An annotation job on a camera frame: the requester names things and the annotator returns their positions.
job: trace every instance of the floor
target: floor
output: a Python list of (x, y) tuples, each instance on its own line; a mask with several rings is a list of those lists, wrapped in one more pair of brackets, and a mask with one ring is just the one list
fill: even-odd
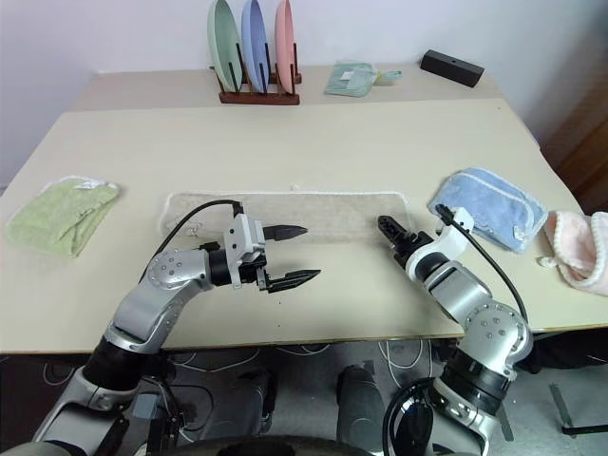
[[(303, 352), (299, 347), (289, 350)], [(415, 358), (419, 350), (417, 341), (394, 341), (390, 343), (390, 355), (394, 362), (407, 364)], [(200, 352), (191, 364), (218, 367), (247, 359), (256, 349), (238, 349)], [(185, 361), (188, 355), (180, 355), (178, 361)], [(11, 356), (0, 361), (1, 408), (0, 408), (0, 449), (18, 445), (31, 438), (37, 425), (44, 418), (64, 386), (51, 387), (42, 380), (45, 359), (31, 356)], [(394, 384), (381, 356), (373, 342), (342, 343), (330, 346), (320, 354), (297, 356), (277, 349), (262, 349), (259, 355), (246, 365), (218, 373), (201, 373), (178, 368), (177, 378), (172, 383), (201, 384), (209, 388), (216, 401), (222, 399), (226, 385), (240, 373), (253, 367), (266, 367), (276, 372), (279, 388), (271, 433), (300, 434), (335, 438), (337, 404), (335, 387), (337, 375), (351, 364), (366, 366), (374, 371), (374, 378), (382, 391), (385, 403), (395, 393)], [(399, 372), (397, 380), (407, 383), (427, 376), (429, 370), (428, 345), (414, 369)], [(58, 376), (68, 368), (57, 365)], [(433, 374), (441, 371), (441, 365), (434, 363)], [(608, 448), (608, 434), (591, 434), (576, 439), (562, 435), (560, 415), (553, 402), (549, 384), (560, 387), (575, 426), (608, 422), (608, 366), (584, 368), (580, 370), (543, 370), (531, 375), (521, 372), (517, 382), (511, 387), (505, 410), (510, 426), (515, 434), (513, 442), (506, 442), (497, 431), (491, 441), (490, 454), (493, 455), (605, 455)], [(143, 390), (153, 390), (151, 385), (143, 385)], [(190, 404), (189, 416), (192, 427), (204, 420), (209, 408), (209, 400), (199, 389), (176, 389), (178, 400)], [(146, 422), (132, 418), (125, 436), (120, 456), (130, 456), (143, 442)]]

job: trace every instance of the white wall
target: white wall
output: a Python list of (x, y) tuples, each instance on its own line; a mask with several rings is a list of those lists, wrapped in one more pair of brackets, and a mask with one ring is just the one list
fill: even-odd
[[(95, 71), (210, 64), (210, 0), (0, 0), (0, 184)], [(244, 0), (229, 0), (237, 20)], [(269, 35), (278, 0), (260, 0)], [(605, 0), (292, 0), (302, 65), (416, 61), (428, 48), (490, 71), (542, 141), (606, 58)]]

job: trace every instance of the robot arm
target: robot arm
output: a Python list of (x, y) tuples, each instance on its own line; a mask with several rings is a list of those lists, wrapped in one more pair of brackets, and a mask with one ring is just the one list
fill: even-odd
[(262, 228), (259, 221), (240, 213), (223, 235), (224, 249), (214, 242), (155, 255), (86, 365), (76, 370), (38, 428), (34, 442), (52, 442), (80, 456), (111, 454), (128, 426), (122, 411), (135, 397), (146, 363), (160, 351), (186, 303), (216, 286), (232, 284), (237, 289), (256, 282), (261, 291), (274, 293), (310, 280), (320, 271), (271, 279), (265, 270), (267, 239), (293, 238), (306, 231), (289, 225)]
[[(453, 219), (465, 230), (473, 227), (462, 208)], [(403, 454), (435, 454), (433, 446), (454, 452), (476, 447), (474, 454), (486, 455), (489, 437), (498, 425), (496, 412), (517, 376), (513, 366), (532, 349), (531, 331), (517, 311), (495, 301), (485, 284), (454, 260), (467, 244), (454, 226), (446, 226), (436, 240), (424, 232), (408, 232), (387, 216), (378, 218), (378, 228), (392, 243), (394, 258), (408, 277), (420, 280), (442, 310), (465, 330), (443, 374), (427, 385), (425, 398), (416, 405), (427, 407), (426, 415), (421, 410), (417, 415), (418, 419), (427, 417), (432, 431), (418, 441), (412, 438), (407, 433), (408, 420), (415, 418), (405, 413), (393, 447), (411, 452)], [(416, 449), (426, 453), (416, 453)]]

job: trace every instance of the green plate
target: green plate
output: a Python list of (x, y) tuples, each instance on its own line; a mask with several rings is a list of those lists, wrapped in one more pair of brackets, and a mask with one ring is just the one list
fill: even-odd
[[(207, 41), (211, 59), (224, 90), (236, 92), (240, 88), (243, 70), (238, 59), (238, 30), (235, 17), (226, 0), (216, 0), (207, 16)], [(232, 63), (237, 79), (237, 87), (232, 82), (229, 63)]]

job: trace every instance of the blue towel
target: blue towel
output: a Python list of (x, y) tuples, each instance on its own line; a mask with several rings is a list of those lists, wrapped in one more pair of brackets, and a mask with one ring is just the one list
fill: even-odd
[(547, 219), (547, 211), (512, 183), (483, 168), (467, 168), (450, 177), (428, 209), (464, 207), (475, 220), (473, 232), (505, 249), (521, 253)]

